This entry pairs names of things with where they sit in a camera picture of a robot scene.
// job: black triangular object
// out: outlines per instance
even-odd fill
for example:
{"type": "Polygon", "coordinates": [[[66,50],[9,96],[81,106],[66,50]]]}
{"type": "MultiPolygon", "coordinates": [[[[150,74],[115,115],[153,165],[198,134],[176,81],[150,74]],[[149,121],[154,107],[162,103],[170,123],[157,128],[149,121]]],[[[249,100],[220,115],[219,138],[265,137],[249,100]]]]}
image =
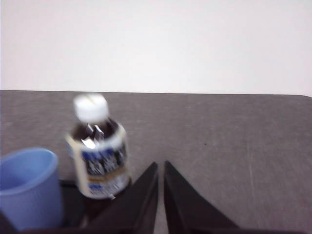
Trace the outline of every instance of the black triangular object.
{"type": "Polygon", "coordinates": [[[158,203],[158,165],[154,162],[126,193],[102,212],[87,229],[152,234],[158,203]]]}
{"type": "Polygon", "coordinates": [[[164,200],[170,234],[189,234],[193,228],[238,226],[206,201],[168,161],[165,162],[164,200]]]}

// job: plastic bottle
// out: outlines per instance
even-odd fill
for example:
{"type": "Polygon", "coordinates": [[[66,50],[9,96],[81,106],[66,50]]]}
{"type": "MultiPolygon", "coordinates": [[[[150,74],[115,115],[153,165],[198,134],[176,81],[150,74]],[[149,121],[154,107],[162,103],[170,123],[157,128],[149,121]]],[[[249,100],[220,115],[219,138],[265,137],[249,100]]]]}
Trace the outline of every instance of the plastic bottle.
{"type": "Polygon", "coordinates": [[[74,99],[80,120],[66,140],[71,148],[80,192],[91,199],[113,199],[130,184],[126,169],[126,132],[109,118],[101,94],[74,99]]]}

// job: bottle label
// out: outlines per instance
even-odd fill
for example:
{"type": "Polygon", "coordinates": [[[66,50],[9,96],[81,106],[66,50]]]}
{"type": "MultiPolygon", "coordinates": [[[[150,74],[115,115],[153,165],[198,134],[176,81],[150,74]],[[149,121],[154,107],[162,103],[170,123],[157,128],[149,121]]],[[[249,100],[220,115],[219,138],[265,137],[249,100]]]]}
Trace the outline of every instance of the bottle label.
{"type": "Polygon", "coordinates": [[[87,197],[103,199],[113,197],[129,183],[126,170],[125,131],[118,131],[94,149],[87,148],[71,136],[66,137],[74,158],[79,190],[87,197]]]}

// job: cup rim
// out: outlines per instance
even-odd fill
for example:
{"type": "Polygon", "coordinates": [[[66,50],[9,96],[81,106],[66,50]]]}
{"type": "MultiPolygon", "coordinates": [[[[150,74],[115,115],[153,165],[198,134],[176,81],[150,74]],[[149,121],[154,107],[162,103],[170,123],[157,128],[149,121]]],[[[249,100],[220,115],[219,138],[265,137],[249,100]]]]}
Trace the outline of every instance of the cup rim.
{"type": "Polygon", "coordinates": [[[19,185],[17,187],[10,188],[10,189],[3,189],[3,190],[0,189],[0,196],[15,195],[15,194],[20,194],[20,193],[26,192],[26,191],[38,186],[42,182],[44,182],[57,169],[58,162],[59,162],[57,155],[54,154],[52,151],[50,151],[48,149],[44,149],[44,148],[26,148],[26,149],[14,151],[12,153],[9,153],[9,154],[1,157],[0,164],[4,163],[6,161],[12,160],[12,159],[19,157],[20,155],[28,153],[28,152],[49,153],[52,157],[51,163],[46,168],[46,170],[44,170],[42,172],[42,174],[40,174],[40,176],[37,176],[36,178],[31,179],[30,181],[26,182],[25,184],[22,184],[22,185],[19,185]]]}

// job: black object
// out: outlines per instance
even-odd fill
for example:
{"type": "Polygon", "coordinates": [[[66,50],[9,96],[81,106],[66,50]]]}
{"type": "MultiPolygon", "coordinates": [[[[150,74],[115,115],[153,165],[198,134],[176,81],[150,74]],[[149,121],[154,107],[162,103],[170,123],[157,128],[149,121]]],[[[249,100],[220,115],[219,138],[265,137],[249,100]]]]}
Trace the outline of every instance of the black object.
{"type": "Polygon", "coordinates": [[[62,227],[77,227],[85,213],[83,195],[73,180],[60,180],[64,202],[64,223],[62,227]]]}
{"type": "Polygon", "coordinates": [[[23,234],[152,234],[158,203],[158,165],[152,163],[123,196],[86,228],[34,229],[23,234]]]}
{"type": "Polygon", "coordinates": [[[169,234],[302,234],[302,232],[240,229],[205,200],[168,161],[164,202],[169,234]]]}

